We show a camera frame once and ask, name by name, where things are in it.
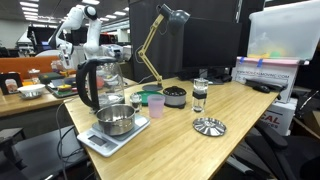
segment ceiling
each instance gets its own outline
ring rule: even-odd
[[[29,2],[29,0],[1,0],[0,19],[27,21],[21,9],[20,1]],[[129,6],[129,1],[130,0],[100,0],[100,4],[91,6],[96,8],[98,17],[102,18],[108,14],[113,15],[115,11],[123,11],[124,8]],[[67,16],[70,9],[75,7],[77,4],[87,5],[82,3],[81,0],[39,0],[38,4],[38,16],[55,18],[63,18]],[[125,16],[110,19],[109,21],[103,22],[103,24],[119,21],[119,19],[123,18],[128,18],[128,12]],[[41,20],[47,22],[48,18],[41,18]]]

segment green lid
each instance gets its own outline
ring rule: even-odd
[[[148,106],[148,96],[152,94],[161,94],[157,91],[139,91],[137,94],[141,95],[142,98],[142,106]]]

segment glass cup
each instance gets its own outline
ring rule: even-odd
[[[153,118],[161,118],[163,114],[165,96],[152,94],[148,96],[149,116]]]
[[[40,70],[37,69],[31,69],[28,71],[29,73],[29,77],[32,80],[33,84],[39,84],[39,74],[40,74]]]
[[[137,94],[137,93],[131,94],[130,102],[131,102],[131,106],[134,108],[134,110],[136,112],[140,112],[141,111],[142,97],[141,97],[140,94]]]

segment plastic storage box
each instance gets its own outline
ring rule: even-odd
[[[281,5],[249,16],[248,57],[311,60],[320,38],[320,1]]]

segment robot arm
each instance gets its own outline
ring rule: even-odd
[[[99,38],[101,31],[101,21],[97,19],[97,12],[91,6],[84,9],[73,7],[68,13],[67,20],[59,25],[57,30],[49,39],[49,45],[60,50],[60,58],[65,68],[71,68],[70,60],[73,53],[73,45],[59,36],[63,30],[77,30],[81,27],[83,19],[89,19],[87,42],[84,44],[84,52],[87,59],[95,58],[99,51]]]

